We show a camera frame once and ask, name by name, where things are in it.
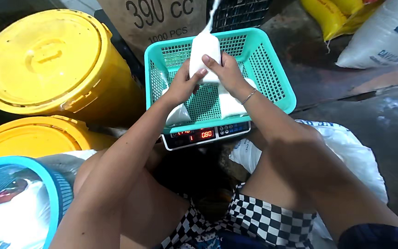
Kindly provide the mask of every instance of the yellow sack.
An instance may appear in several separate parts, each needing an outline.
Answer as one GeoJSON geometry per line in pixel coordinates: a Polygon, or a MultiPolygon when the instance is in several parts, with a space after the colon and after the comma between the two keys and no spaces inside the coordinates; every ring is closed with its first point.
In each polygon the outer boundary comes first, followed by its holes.
{"type": "Polygon", "coordinates": [[[342,13],[352,15],[363,8],[363,0],[331,0],[342,13]]]}
{"type": "Polygon", "coordinates": [[[346,21],[343,27],[335,34],[335,37],[341,35],[354,34],[362,24],[368,20],[368,18],[374,14],[374,12],[382,5],[384,0],[378,0],[377,2],[366,4],[361,10],[357,11],[356,14],[351,15],[346,21]]]}
{"type": "Polygon", "coordinates": [[[307,12],[319,23],[324,41],[331,40],[346,22],[346,16],[330,0],[300,1],[307,12]]]}

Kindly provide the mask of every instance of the checkered shorts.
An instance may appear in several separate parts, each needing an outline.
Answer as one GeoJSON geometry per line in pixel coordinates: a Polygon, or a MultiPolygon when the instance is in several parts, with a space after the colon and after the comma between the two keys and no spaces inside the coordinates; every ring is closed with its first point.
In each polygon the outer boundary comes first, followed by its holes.
{"type": "Polygon", "coordinates": [[[225,217],[217,222],[205,220],[191,202],[176,230],[161,243],[161,247],[178,248],[201,234],[225,229],[268,242],[277,249],[313,249],[308,236],[316,213],[294,212],[243,195],[239,190],[244,184],[236,186],[225,217]]]}

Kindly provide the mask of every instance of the yellow bucket lid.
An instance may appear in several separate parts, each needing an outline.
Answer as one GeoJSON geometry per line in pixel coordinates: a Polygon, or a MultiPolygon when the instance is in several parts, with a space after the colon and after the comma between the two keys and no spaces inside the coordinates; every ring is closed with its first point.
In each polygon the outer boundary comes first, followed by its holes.
{"type": "Polygon", "coordinates": [[[0,125],[0,156],[33,158],[87,150],[84,122],[63,116],[35,116],[0,125]]]}
{"type": "Polygon", "coordinates": [[[0,32],[0,109],[38,114],[93,87],[105,25],[88,14],[49,10],[27,16],[0,32]]]}

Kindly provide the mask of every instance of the bracelet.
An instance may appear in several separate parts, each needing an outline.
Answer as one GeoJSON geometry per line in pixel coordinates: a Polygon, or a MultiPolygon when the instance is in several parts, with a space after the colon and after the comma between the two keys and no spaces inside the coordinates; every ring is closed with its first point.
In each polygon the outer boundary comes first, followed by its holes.
{"type": "Polygon", "coordinates": [[[246,102],[249,98],[251,98],[251,96],[252,96],[256,91],[257,91],[257,89],[255,88],[254,91],[253,91],[250,95],[248,95],[248,97],[242,102],[242,105],[245,104],[245,102],[246,102]]]}

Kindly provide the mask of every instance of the yellow bucket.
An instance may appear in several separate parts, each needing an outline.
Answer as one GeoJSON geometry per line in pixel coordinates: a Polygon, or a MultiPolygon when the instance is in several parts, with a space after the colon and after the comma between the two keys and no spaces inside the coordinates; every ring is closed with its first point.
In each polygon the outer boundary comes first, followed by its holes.
{"type": "Polygon", "coordinates": [[[13,23],[0,33],[0,109],[130,127],[145,111],[145,94],[111,36],[73,10],[13,23]]]}
{"type": "Polygon", "coordinates": [[[88,131],[64,116],[34,116],[0,125],[0,156],[33,158],[75,150],[103,150],[116,138],[88,131]]]}

